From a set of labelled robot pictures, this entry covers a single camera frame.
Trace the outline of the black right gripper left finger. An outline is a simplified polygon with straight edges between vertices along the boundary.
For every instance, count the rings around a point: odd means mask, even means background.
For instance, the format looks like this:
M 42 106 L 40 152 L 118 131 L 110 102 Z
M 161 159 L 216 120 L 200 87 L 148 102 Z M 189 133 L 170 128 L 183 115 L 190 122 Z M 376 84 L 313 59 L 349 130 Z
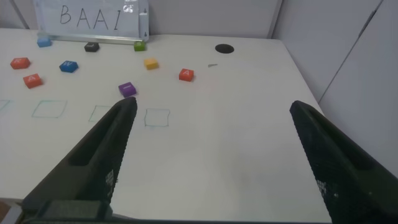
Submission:
M 118 101 L 25 197 L 36 212 L 53 200 L 110 202 L 137 113 L 134 97 Z

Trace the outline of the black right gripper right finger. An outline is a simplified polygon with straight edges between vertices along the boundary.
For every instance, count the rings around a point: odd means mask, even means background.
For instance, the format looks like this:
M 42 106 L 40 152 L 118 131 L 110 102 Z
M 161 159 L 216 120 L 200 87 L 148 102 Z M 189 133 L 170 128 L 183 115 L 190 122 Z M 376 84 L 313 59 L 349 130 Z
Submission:
M 314 107 L 290 114 L 333 223 L 397 223 L 397 177 Z

